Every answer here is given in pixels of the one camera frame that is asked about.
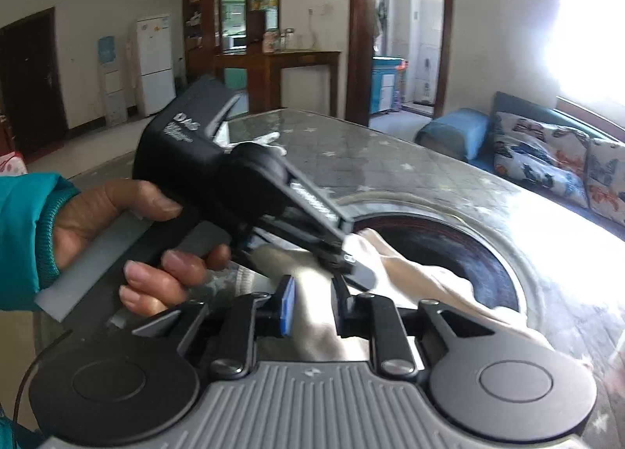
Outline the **person left hand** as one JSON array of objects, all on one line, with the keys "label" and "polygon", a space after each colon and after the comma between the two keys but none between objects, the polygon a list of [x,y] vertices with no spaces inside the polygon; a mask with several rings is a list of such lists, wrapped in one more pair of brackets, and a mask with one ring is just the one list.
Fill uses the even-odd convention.
[{"label": "person left hand", "polygon": [[36,303],[61,322],[81,302],[109,317],[118,304],[151,316],[186,301],[189,289],[200,285],[209,270],[228,264],[230,250],[217,244],[197,257],[167,245],[164,237],[140,243],[167,229],[188,233],[181,212],[154,185],[130,179],[112,180],[71,198],[52,226],[54,262],[61,275]]}]

